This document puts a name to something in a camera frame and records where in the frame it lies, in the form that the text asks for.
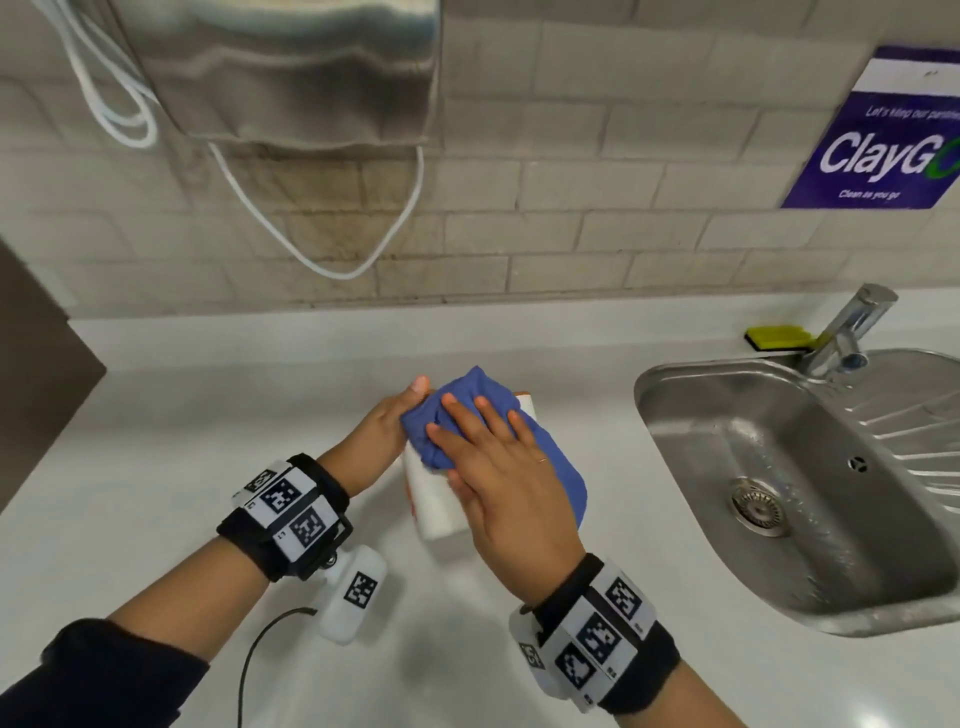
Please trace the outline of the metal drain strainer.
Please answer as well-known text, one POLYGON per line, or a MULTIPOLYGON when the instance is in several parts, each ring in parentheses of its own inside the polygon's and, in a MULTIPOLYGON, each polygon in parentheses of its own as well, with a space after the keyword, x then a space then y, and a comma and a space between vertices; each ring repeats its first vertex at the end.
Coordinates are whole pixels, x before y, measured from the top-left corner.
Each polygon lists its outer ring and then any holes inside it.
POLYGON ((728 506, 738 523, 755 535, 778 539, 791 533, 784 505, 762 481, 749 477, 732 480, 728 506))

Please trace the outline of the stainless steel sink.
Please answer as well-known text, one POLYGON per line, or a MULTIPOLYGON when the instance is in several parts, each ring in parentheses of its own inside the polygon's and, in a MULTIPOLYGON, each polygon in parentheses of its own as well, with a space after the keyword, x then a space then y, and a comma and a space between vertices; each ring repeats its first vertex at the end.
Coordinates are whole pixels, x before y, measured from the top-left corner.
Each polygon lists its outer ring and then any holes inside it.
POLYGON ((633 398, 706 540, 762 601, 849 638, 960 623, 960 358, 867 356, 828 379, 784 357, 663 365, 633 398), (737 521, 737 478, 775 491, 789 536, 737 521))

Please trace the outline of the grey metal wall appliance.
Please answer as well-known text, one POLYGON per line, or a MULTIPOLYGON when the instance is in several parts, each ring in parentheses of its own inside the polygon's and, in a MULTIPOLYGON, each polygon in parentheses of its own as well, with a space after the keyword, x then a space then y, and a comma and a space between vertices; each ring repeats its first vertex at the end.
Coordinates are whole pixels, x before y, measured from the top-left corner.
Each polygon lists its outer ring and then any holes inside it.
POLYGON ((99 0, 186 136, 413 147, 437 104, 443 0, 99 0))

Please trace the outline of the person's right forearm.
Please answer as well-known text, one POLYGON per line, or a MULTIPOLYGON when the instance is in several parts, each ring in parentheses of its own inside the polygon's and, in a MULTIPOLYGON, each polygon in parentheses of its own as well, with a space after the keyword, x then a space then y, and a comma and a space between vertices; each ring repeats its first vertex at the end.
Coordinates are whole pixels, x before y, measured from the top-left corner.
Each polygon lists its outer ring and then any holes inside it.
POLYGON ((619 728, 747 728, 685 661, 646 709, 614 719, 619 728))

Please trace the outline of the person's left hand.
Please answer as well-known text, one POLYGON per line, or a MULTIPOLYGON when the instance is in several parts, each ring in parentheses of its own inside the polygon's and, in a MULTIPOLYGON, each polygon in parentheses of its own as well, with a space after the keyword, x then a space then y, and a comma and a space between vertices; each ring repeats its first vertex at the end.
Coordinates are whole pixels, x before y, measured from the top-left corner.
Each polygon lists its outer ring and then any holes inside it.
POLYGON ((371 488, 402 455, 407 437, 401 418, 410 410, 391 410, 395 395, 382 399, 317 459, 351 499, 371 488))

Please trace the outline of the chrome faucet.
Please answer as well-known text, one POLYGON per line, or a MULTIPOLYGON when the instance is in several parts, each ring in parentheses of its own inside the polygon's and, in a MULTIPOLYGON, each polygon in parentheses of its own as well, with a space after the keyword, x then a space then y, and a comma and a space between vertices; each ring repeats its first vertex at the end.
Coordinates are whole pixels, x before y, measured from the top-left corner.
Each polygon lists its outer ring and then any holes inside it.
POLYGON ((899 301, 891 288, 864 283, 815 340, 810 352, 797 362, 796 371, 814 380, 849 375, 865 369, 869 356, 860 340, 899 301))

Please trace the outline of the person's right hand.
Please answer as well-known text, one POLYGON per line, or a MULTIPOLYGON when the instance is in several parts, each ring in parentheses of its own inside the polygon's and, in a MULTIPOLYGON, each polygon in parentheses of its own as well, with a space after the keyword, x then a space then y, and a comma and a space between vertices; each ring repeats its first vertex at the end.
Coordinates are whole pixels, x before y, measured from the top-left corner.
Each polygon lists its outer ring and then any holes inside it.
MULTIPOLYGON (((467 519, 477 552, 499 582, 524 605, 544 603, 586 555, 570 501, 558 477, 511 477, 511 412, 504 421, 484 396, 478 414, 496 436, 494 466, 455 466, 471 488, 467 519)), ((426 431, 441 448, 441 431, 426 431)))

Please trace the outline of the yellow-green sponge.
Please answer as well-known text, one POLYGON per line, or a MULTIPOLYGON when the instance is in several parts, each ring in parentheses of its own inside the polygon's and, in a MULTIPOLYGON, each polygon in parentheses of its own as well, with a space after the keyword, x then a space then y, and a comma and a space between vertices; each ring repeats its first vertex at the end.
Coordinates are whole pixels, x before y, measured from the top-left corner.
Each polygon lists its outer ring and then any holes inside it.
POLYGON ((794 324, 751 326, 743 337, 754 351, 767 355, 808 353, 817 340, 808 330, 794 324))

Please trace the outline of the black sleeve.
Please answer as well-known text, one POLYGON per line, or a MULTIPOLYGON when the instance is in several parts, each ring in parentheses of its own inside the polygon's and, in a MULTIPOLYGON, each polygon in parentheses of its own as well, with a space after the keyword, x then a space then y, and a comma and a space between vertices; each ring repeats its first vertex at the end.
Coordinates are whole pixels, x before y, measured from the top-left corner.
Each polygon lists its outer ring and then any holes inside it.
POLYGON ((174 646, 80 619, 0 693, 0 728, 171 728, 209 670, 174 646))

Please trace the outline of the dark cabinet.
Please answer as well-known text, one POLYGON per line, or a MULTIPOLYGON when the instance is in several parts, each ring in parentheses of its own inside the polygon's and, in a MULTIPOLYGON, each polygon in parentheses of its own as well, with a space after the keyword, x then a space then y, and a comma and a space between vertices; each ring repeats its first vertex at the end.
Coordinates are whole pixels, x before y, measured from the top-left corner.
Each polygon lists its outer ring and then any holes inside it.
POLYGON ((106 371, 0 239, 0 513, 106 371))

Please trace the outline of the purple wall sign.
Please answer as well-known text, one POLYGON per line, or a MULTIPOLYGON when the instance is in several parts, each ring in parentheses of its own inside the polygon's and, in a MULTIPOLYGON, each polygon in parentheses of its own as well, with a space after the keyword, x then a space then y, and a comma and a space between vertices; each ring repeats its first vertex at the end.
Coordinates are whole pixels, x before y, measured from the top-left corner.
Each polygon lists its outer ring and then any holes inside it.
POLYGON ((960 179, 960 49, 878 46, 784 210, 929 210, 960 179))

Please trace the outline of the person's left forearm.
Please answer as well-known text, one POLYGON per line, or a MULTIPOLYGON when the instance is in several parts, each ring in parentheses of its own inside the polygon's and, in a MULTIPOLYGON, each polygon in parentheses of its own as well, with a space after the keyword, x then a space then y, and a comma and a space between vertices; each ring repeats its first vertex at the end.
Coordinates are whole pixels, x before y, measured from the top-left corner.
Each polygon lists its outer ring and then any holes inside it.
POLYGON ((215 537, 111 613, 127 633, 211 662, 271 581, 237 546, 215 537))

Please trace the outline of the black marker wristband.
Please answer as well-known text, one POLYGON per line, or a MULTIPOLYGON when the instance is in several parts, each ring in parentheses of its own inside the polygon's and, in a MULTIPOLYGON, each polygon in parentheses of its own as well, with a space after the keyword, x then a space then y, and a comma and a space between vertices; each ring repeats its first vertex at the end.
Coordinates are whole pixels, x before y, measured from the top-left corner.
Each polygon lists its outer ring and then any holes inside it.
POLYGON ((582 713, 643 711, 681 663, 648 597, 592 553, 546 601, 514 610, 509 632, 540 690, 582 713))
POLYGON ((306 581, 354 532, 350 500, 331 473, 299 453, 264 468, 237 491, 216 532, 271 583, 306 581))

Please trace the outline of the blue cloth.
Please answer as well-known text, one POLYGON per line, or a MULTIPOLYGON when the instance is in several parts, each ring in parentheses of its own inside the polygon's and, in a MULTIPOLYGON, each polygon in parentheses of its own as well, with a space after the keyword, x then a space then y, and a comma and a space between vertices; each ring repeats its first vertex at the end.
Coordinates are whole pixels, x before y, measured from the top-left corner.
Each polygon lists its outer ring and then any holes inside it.
POLYGON ((478 415, 474 404, 477 397, 486 398, 504 422, 508 421, 509 412, 520 413, 536 446, 553 467, 577 525, 582 525, 589 502, 585 480, 548 431, 537 423, 532 397, 509 390, 481 367, 474 367, 428 394, 421 404, 400 417, 407 438, 401 459, 417 527, 423 539, 436 540, 468 528, 459 501, 448 487, 447 474, 454 464, 426 431, 428 424, 433 423, 445 431, 462 435, 456 420, 442 404, 442 397, 448 393, 474 415, 478 415))

